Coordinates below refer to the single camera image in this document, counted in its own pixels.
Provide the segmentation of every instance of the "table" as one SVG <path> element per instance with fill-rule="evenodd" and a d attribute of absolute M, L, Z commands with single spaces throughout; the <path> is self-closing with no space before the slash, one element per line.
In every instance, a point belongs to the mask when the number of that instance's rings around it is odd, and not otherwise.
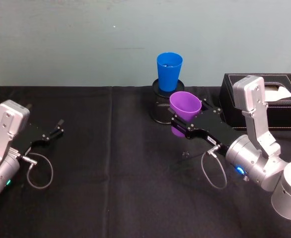
<path fill-rule="evenodd" d="M 189 87 L 218 103 L 218 87 Z M 291 238 L 291 221 L 272 208 L 271 193 L 244 182 L 228 163 L 228 186 L 206 181 L 203 140 L 177 138 L 148 115 L 151 87 L 0 87 L 0 103 L 31 103 L 30 122 L 65 135 L 37 149 L 54 166 L 46 190 L 26 182 L 22 166 L 0 195 L 0 238 Z M 274 131 L 291 161 L 291 132 Z M 206 159 L 214 179 L 217 164 Z M 45 170 L 39 160 L 38 171 Z M 46 180 L 49 174 L 42 174 Z"/>

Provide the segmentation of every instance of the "black leather tissue box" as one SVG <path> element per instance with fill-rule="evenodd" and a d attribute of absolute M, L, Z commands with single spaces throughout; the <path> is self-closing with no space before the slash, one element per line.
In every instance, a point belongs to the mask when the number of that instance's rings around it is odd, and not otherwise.
<path fill-rule="evenodd" d="M 264 78 L 266 90 L 285 87 L 291 93 L 291 74 L 242 73 L 225 74 L 220 89 L 219 103 L 223 110 L 223 120 L 237 130 L 245 130 L 245 117 L 241 110 L 235 108 L 233 84 L 248 75 L 257 75 Z M 274 102 L 268 102 L 267 108 L 269 130 L 291 130 L 291 97 Z"/>

